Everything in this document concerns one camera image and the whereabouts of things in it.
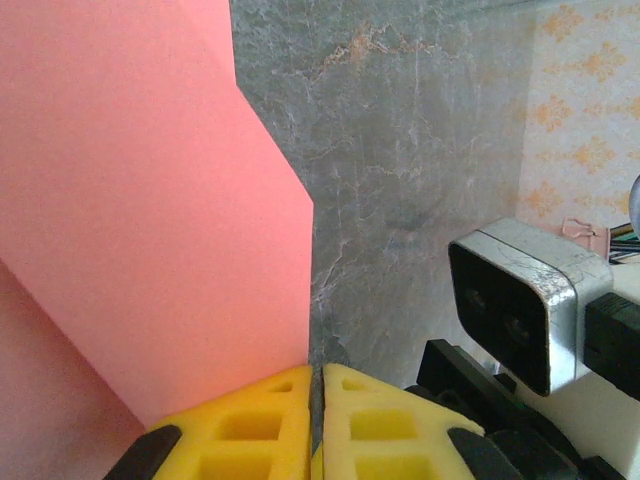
wallpaper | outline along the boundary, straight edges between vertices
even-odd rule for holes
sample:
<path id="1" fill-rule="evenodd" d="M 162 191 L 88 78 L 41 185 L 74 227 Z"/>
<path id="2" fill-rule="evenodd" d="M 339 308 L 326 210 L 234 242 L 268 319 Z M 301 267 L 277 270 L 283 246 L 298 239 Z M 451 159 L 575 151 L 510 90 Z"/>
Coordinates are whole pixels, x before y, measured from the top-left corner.
<path id="1" fill-rule="evenodd" d="M 640 174 L 640 1 L 550 2 L 538 14 L 518 217 L 628 222 Z"/>

black rubber piece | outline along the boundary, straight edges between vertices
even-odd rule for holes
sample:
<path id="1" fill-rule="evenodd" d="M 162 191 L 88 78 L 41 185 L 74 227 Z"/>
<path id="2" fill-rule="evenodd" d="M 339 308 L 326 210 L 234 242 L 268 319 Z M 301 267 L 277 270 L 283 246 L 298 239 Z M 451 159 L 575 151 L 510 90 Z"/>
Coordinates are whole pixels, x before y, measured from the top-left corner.
<path id="1" fill-rule="evenodd" d="M 436 397 L 455 391 L 489 433 L 519 425 L 527 412 L 482 365 L 446 340 L 427 342 L 417 383 Z"/>
<path id="2" fill-rule="evenodd" d="M 488 434 L 532 428 L 571 462 L 578 465 L 582 461 L 572 443 L 551 421 L 525 405 L 464 350 L 451 346 L 446 340 L 427 342 L 417 383 L 440 404 L 443 404 L 439 397 L 443 392 L 455 392 L 464 400 L 464 410 L 444 406 L 479 423 Z"/>
<path id="3" fill-rule="evenodd" d="M 582 480 L 625 480 L 625 478 L 601 457 L 590 457 L 580 467 Z"/>
<path id="4" fill-rule="evenodd" d="M 447 433 L 476 480 L 526 480 L 488 438 L 463 428 Z"/>
<path id="5" fill-rule="evenodd" d="M 497 373 L 493 376 L 493 378 L 495 378 L 498 381 L 498 383 L 500 383 L 500 385 L 506 388 L 509 391 L 509 393 L 516 393 L 516 388 L 518 384 L 508 374 L 504 372 Z"/>
<path id="6" fill-rule="evenodd" d="M 585 311 L 584 363 L 640 400 L 640 305 L 607 293 Z"/>
<path id="7" fill-rule="evenodd" d="M 576 480 L 577 467 L 532 429 L 504 430 L 489 438 L 527 480 Z"/>
<path id="8" fill-rule="evenodd" d="M 482 422 L 482 418 L 480 418 L 467 404 L 467 402 L 460 398 L 460 396 L 453 390 L 445 390 L 439 395 L 433 395 L 429 390 L 421 387 L 420 385 L 412 385 L 405 388 L 405 391 L 413 393 L 425 400 L 429 400 L 430 402 L 437 403 L 438 405 L 446 407 L 449 410 L 453 410 L 454 412 L 458 412 L 476 423 Z"/>
<path id="9" fill-rule="evenodd" d="M 152 480 L 181 436 L 182 431 L 175 425 L 141 435 L 104 480 Z"/>

white surface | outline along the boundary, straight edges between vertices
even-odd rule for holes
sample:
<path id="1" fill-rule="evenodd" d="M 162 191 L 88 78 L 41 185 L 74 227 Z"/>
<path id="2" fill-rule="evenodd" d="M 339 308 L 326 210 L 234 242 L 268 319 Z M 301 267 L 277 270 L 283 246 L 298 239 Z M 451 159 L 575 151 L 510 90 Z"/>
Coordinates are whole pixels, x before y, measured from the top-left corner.
<path id="1" fill-rule="evenodd" d="M 613 290 L 640 305 L 640 263 L 613 267 Z"/>
<path id="2" fill-rule="evenodd" d="M 627 480 L 640 480 L 640 402 L 591 372 L 542 398 L 517 394 L 551 420 L 583 457 L 600 455 Z"/>

marble surface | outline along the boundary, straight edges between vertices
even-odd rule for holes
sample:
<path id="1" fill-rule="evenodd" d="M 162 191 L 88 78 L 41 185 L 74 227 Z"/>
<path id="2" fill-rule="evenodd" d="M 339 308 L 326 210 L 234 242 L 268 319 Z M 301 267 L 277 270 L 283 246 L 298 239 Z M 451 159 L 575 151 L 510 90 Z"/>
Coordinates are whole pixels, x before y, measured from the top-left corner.
<path id="1" fill-rule="evenodd" d="M 515 213 L 535 2 L 231 4 L 238 84 L 315 203 L 310 361 L 404 387 L 428 339 L 479 354 L 446 247 Z"/>

camera lens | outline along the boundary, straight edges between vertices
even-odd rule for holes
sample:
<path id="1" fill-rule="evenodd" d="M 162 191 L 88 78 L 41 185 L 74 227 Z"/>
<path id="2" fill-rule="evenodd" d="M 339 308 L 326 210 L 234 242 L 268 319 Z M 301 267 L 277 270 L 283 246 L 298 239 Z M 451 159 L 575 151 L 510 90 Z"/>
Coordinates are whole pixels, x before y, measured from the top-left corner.
<path id="1" fill-rule="evenodd" d="M 531 334 L 529 333 L 529 329 L 524 321 L 520 318 L 507 315 L 504 319 L 504 324 L 507 327 L 507 331 L 509 332 L 509 336 L 515 340 L 517 343 L 526 347 L 529 345 L 529 340 L 531 340 Z"/>
<path id="2" fill-rule="evenodd" d="M 464 297 L 467 300 L 467 303 L 473 307 L 476 313 L 480 315 L 484 315 L 484 312 L 487 310 L 487 305 L 484 303 L 484 299 L 482 295 L 477 290 L 473 288 L 467 288 L 464 292 Z"/>

